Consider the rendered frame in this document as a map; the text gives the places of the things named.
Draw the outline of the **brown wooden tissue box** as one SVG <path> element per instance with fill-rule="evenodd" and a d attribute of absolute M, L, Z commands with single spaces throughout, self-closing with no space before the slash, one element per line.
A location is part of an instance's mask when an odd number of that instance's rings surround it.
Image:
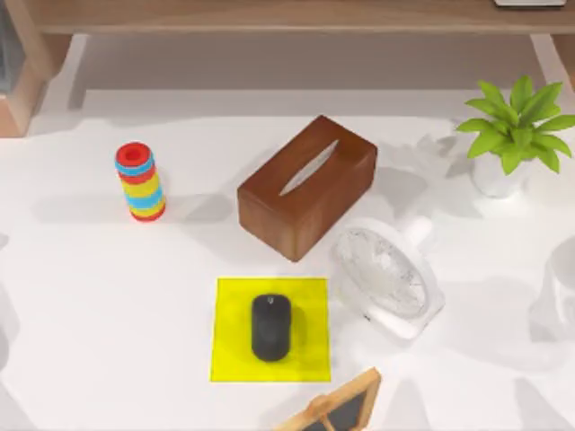
<path fill-rule="evenodd" d="M 240 226 L 300 261 L 371 187 L 377 147 L 321 115 L 237 190 Z"/>

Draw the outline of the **black computer mouse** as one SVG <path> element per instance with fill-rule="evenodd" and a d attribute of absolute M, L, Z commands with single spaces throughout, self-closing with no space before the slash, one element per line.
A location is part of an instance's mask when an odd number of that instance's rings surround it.
<path fill-rule="evenodd" d="M 285 295 L 264 294 L 252 300 L 251 346 L 254 355 L 264 362 L 284 358 L 291 345 L 291 302 Z"/>

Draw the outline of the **white desk fan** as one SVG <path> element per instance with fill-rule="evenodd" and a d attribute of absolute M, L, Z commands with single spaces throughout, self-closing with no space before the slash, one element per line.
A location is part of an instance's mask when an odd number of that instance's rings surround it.
<path fill-rule="evenodd" d="M 341 300 L 401 342 L 413 342 L 445 306 L 424 248 L 426 216 L 398 227 L 372 217 L 350 220 L 332 247 Z"/>

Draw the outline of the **flat yellow square mat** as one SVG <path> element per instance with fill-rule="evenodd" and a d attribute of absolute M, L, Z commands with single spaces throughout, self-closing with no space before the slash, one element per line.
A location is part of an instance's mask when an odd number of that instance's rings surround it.
<path fill-rule="evenodd" d="M 252 351 L 252 302 L 284 295 L 291 305 L 289 351 L 266 362 Z M 212 382 L 331 380 L 328 283 L 321 277 L 225 277 L 217 281 Z"/>

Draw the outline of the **stack of coloured rings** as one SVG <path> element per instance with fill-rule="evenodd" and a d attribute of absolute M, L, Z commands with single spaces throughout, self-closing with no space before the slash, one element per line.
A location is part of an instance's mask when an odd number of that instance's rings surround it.
<path fill-rule="evenodd" d="M 115 167 L 129 213 L 140 222 L 161 217 L 166 198 L 152 150 L 142 142 L 126 143 L 116 152 Z"/>

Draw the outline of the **wooden framed blackboard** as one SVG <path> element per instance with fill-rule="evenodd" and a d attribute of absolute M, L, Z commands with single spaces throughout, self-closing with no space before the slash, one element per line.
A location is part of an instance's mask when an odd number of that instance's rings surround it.
<path fill-rule="evenodd" d="M 338 389 L 313 398 L 272 431 L 367 431 L 382 375 L 367 369 Z"/>

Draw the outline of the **wooden shelf unit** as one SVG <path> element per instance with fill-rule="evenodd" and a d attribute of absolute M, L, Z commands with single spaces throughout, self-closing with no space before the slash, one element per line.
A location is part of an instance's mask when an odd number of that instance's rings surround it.
<path fill-rule="evenodd" d="M 352 110 L 369 90 L 452 86 L 455 67 L 511 80 L 548 35 L 575 89 L 575 0 L 0 0 L 31 62 L 27 134 L 106 119 L 135 127 L 288 114 L 295 97 Z"/>

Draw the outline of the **green plant in white pot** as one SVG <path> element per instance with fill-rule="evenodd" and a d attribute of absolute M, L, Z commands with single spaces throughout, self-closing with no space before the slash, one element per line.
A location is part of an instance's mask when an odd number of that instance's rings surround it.
<path fill-rule="evenodd" d="M 563 84 L 538 89 L 530 76 L 520 76 L 508 97 L 501 89 L 481 80 L 482 95 L 465 102 L 481 112 L 458 124 L 456 130 L 474 134 L 466 158 L 473 162 L 472 181 L 489 198 L 508 198 L 525 184 L 534 162 L 558 174 L 560 155 L 573 152 L 557 134 L 575 128 L 575 114 L 562 113 L 558 98 Z"/>

